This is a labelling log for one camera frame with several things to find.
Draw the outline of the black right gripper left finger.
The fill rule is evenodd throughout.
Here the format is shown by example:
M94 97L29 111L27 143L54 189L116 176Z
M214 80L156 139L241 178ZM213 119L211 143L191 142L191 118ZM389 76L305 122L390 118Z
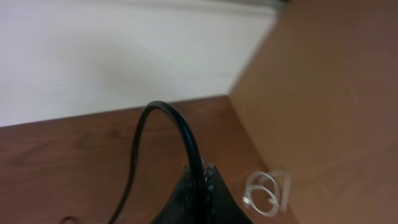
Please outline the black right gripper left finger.
M195 190L189 166L184 166L170 198L151 224L195 224Z

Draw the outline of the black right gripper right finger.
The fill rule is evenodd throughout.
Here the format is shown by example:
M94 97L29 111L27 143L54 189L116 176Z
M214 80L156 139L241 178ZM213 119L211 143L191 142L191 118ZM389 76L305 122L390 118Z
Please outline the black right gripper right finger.
M198 196L198 222L206 224L251 224L250 218L236 203L219 170L202 162L204 181Z

